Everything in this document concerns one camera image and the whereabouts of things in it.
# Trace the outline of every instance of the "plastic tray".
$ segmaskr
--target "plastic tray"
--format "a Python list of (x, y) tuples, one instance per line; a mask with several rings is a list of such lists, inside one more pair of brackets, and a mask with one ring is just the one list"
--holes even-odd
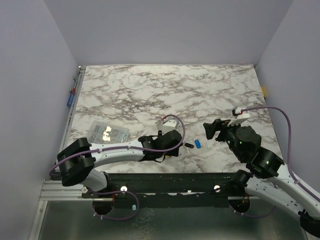
[(107, 122), (94, 121), (86, 138), (91, 144), (119, 144), (128, 140), (130, 130)]

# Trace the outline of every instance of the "white wall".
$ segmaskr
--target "white wall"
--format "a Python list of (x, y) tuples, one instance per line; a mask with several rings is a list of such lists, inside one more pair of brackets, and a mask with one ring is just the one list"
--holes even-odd
[(24, 240), (78, 67), (42, 0), (2, 0), (0, 32), (0, 238)]
[(80, 65), (257, 64), (292, 0), (44, 0)]
[[(320, 191), (320, 1), (295, 0), (256, 67), (266, 102), (287, 112), (292, 123), (293, 170)], [(270, 111), (283, 153), (288, 127)]]

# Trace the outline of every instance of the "bolt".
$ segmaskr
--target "bolt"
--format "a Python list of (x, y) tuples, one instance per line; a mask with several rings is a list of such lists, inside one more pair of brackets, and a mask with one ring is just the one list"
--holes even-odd
[(219, 192), (221, 191), (221, 188), (220, 188), (219, 185), (215, 185), (215, 186), (213, 187), (213, 190), (214, 190), (216, 193), (219, 193)]
[(122, 186), (122, 187), (120, 188), (120, 191), (126, 192), (126, 191), (128, 191), (128, 188), (127, 188), (126, 186)]

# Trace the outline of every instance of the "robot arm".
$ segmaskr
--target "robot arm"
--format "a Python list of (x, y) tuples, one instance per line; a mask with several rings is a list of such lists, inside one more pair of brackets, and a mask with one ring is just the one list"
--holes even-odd
[(118, 162), (156, 161), (164, 156), (179, 155), (183, 136), (176, 131), (177, 122), (163, 122), (158, 135), (141, 136), (138, 139), (115, 144), (88, 143), (79, 138), (57, 155), (58, 163), (50, 172), (59, 166), (62, 185), (65, 187), (82, 184), (95, 192), (106, 189), (108, 176), (95, 167)]
[[(230, 184), (236, 190), (244, 190), (300, 218), (303, 229), (320, 237), (320, 202), (294, 181), (288, 166), (280, 157), (261, 146), (260, 135), (250, 126), (241, 126), (248, 118), (248, 113), (238, 113), (233, 120), (216, 119), (213, 123), (203, 124), (208, 140), (219, 132), (215, 140), (226, 142), (236, 158), (250, 170), (238, 170)], [(300, 183), (320, 197), (304, 181), (300, 180)]]

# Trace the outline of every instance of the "marble table surface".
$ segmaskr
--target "marble table surface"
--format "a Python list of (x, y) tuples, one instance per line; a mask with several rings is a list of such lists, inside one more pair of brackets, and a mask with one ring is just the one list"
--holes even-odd
[[(129, 140), (156, 135), (156, 121), (178, 115), (185, 141), (203, 147), (164, 162), (118, 162), (98, 168), (108, 173), (225, 173), (245, 169), (224, 142), (207, 140), (203, 123), (232, 118), (234, 106), (262, 106), (265, 100), (252, 65), (88, 66), (76, 105), (68, 144), (86, 137), (94, 121), (130, 129)], [(281, 152), (267, 110), (250, 112), (243, 126), (262, 136), (262, 146)]]

